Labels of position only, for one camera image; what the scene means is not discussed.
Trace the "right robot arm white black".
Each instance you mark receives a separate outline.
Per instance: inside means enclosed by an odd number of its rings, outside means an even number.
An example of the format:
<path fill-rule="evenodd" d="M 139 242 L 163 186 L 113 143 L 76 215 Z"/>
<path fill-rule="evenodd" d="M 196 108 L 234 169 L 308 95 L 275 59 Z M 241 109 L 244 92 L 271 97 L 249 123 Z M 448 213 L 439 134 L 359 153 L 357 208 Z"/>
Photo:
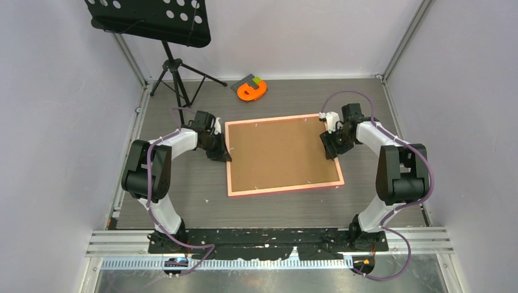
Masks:
<path fill-rule="evenodd" d="M 360 104 L 347 104 L 342 114 L 320 112 L 326 130 L 320 134 L 327 159 L 335 159 L 356 145 L 366 145 L 377 157 L 376 195 L 366 209 L 354 216 L 347 245 L 365 250 L 380 242 L 385 224 L 403 207 L 423 199 L 431 190 L 427 150 L 397 138 L 374 117 L 362 113 Z"/>

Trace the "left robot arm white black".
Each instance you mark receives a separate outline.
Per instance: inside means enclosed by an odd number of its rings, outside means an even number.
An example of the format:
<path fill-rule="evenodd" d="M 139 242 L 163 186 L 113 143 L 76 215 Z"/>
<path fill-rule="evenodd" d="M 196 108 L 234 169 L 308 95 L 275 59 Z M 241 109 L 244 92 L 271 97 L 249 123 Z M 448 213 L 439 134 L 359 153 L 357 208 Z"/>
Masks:
<path fill-rule="evenodd" d="M 183 219 L 169 197 L 172 161 L 196 149 L 208 159 L 231 162 L 220 119 L 198 110 L 194 119 L 173 133 L 155 140 L 135 140 L 129 149 L 121 187 L 147 210 L 155 226 L 152 241 L 164 238 L 164 245 L 179 253 L 191 248 Z"/>

